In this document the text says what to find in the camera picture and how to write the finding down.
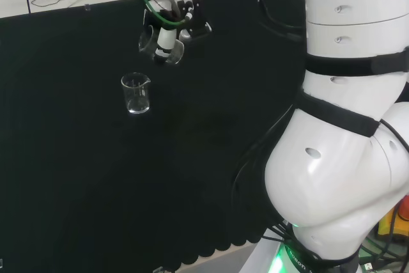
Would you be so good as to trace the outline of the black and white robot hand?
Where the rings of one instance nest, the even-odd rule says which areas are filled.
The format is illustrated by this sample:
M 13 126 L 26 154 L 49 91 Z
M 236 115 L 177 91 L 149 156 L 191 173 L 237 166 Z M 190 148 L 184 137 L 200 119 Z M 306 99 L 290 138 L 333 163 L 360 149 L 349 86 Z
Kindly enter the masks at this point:
M 158 65 L 176 65 L 185 45 L 212 32 L 201 0 L 143 0 L 143 31 L 139 52 Z

